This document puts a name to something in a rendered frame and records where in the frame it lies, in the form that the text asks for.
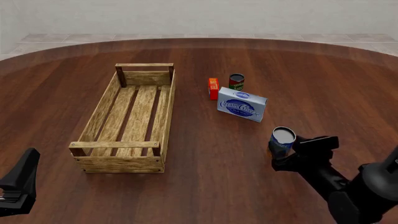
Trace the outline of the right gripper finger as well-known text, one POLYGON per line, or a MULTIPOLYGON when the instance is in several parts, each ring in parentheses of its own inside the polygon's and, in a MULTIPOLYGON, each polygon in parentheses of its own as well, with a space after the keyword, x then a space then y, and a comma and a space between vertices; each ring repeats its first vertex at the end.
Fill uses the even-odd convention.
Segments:
POLYGON ((295 152, 285 158, 281 159, 272 159, 271 166, 275 171, 288 171, 288 172, 297 172, 299 155, 295 152))
POLYGON ((292 145, 292 149, 296 152, 296 153, 300 153, 300 151, 302 150, 302 143, 305 141, 305 138, 301 137, 301 136, 297 136, 296 140, 294 142, 294 144, 292 145))

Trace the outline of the red butter box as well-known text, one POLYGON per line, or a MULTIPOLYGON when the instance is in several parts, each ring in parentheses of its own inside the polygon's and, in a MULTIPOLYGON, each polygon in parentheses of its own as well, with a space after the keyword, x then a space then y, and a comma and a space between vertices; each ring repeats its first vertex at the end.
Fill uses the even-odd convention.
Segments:
POLYGON ((218 99, 218 92, 220 86, 217 78, 209 78, 208 79, 208 93, 210 100, 218 99))

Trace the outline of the wooden slat tray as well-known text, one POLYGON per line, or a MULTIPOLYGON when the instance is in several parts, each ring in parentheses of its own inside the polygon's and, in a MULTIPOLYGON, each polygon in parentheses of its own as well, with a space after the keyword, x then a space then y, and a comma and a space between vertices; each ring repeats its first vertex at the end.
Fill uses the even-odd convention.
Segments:
POLYGON ((172 63, 118 63, 69 150, 86 173, 163 173, 176 76, 172 63))

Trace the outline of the blue alphabet soup tin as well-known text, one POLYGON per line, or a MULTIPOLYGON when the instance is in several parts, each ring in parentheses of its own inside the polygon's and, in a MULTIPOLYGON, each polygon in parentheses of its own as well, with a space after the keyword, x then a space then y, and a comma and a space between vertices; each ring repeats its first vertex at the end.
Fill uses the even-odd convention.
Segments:
POLYGON ((274 128, 268 145, 272 158, 285 158, 289 154, 295 140, 296 134, 290 128, 285 126, 274 128))

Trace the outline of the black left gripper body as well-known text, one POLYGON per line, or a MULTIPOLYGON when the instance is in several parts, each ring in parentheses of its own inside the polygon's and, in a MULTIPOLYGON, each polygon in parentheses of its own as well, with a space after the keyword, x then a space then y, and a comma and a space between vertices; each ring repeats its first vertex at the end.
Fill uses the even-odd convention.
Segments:
POLYGON ((34 188, 17 188, 0 185, 3 195, 0 196, 0 216, 29 214, 36 200, 34 188))

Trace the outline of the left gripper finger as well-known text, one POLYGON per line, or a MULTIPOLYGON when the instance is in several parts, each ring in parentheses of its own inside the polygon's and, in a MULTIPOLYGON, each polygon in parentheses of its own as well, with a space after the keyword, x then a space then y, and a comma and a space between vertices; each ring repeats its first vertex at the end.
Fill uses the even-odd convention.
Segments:
POLYGON ((35 187, 39 159, 40 153, 28 148, 11 171, 0 179, 0 187, 35 187))

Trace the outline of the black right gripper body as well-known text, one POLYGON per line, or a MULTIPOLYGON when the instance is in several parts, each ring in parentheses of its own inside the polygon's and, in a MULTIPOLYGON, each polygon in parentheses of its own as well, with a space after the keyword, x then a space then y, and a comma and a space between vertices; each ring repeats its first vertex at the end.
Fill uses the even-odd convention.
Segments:
POLYGON ((295 149, 298 159, 297 171, 305 180, 331 180, 336 174, 330 159, 330 149, 295 149))

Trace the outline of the pale blue cream cheese box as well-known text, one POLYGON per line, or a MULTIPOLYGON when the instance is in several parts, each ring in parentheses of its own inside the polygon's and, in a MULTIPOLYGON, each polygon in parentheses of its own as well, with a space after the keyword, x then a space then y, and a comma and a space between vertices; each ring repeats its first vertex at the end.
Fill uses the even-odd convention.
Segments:
POLYGON ((260 123, 268 98, 221 87, 217 110, 260 123))

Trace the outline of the red and green sauce tin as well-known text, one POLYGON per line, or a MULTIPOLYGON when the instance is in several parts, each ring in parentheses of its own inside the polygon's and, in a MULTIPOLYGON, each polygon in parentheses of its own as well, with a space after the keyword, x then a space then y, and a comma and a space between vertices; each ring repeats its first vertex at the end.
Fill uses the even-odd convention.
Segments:
POLYGON ((242 91, 244 86, 244 75, 240 73, 231 74, 229 77, 229 89, 242 91))

